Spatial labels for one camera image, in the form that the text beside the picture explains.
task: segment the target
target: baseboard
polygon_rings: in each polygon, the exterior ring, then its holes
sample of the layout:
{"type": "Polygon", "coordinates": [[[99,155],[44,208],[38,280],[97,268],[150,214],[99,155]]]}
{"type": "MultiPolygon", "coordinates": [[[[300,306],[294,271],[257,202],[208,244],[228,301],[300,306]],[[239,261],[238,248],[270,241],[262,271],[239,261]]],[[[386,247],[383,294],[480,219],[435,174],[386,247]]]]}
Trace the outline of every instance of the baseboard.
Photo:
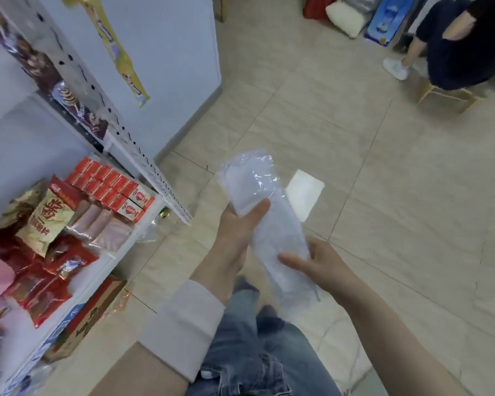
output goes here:
{"type": "Polygon", "coordinates": [[[181,140],[185,137],[185,135],[191,130],[191,128],[196,124],[199,119],[211,108],[211,106],[216,102],[218,97],[222,94],[222,85],[218,85],[216,90],[211,93],[211,95],[203,102],[200,108],[192,114],[192,117],[185,123],[184,126],[178,130],[172,138],[168,141],[165,147],[156,155],[154,161],[157,165],[163,160],[171,151],[173,151],[176,146],[181,142],[181,140]]]}

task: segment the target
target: ripped jeans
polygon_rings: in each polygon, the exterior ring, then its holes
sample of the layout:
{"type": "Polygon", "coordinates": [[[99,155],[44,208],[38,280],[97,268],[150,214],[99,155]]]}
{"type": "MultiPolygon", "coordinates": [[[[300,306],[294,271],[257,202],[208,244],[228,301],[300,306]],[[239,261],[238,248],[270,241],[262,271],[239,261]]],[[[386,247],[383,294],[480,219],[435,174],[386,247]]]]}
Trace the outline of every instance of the ripped jeans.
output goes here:
{"type": "Polygon", "coordinates": [[[340,396],[308,339],[241,278],[186,396],[340,396]]]}

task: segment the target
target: white pillow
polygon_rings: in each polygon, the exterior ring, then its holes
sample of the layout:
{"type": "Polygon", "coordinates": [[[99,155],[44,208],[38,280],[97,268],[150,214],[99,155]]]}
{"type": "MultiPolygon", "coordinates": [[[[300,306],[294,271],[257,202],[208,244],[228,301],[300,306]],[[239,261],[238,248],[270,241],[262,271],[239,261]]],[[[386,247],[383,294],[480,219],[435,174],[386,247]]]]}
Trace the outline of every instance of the white pillow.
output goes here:
{"type": "Polygon", "coordinates": [[[355,39],[359,35],[368,21],[364,14],[343,0],[337,0],[327,6],[326,15],[334,25],[345,32],[351,39],[355,39]]]}

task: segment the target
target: white sleeve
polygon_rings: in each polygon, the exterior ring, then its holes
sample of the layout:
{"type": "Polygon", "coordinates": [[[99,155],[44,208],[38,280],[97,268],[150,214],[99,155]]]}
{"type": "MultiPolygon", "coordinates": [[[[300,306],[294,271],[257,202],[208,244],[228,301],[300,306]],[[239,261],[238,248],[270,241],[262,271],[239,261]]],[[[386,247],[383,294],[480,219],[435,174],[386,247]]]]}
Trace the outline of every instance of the white sleeve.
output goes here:
{"type": "Polygon", "coordinates": [[[194,382],[224,311],[205,287],[187,280],[145,324],[139,342],[194,382]]]}

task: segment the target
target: right hand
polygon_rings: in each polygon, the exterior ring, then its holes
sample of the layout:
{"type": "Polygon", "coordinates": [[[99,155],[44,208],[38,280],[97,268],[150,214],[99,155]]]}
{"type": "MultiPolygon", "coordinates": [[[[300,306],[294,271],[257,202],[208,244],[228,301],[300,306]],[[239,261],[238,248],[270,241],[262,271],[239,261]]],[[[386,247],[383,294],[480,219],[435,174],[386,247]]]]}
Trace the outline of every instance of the right hand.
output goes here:
{"type": "Polygon", "coordinates": [[[310,260],[303,260],[292,253],[279,253],[280,262],[305,273],[341,304],[357,291],[362,281],[345,264],[330,243],[311,236],[308,236],[306,241],[310,249],[310,260]]]}

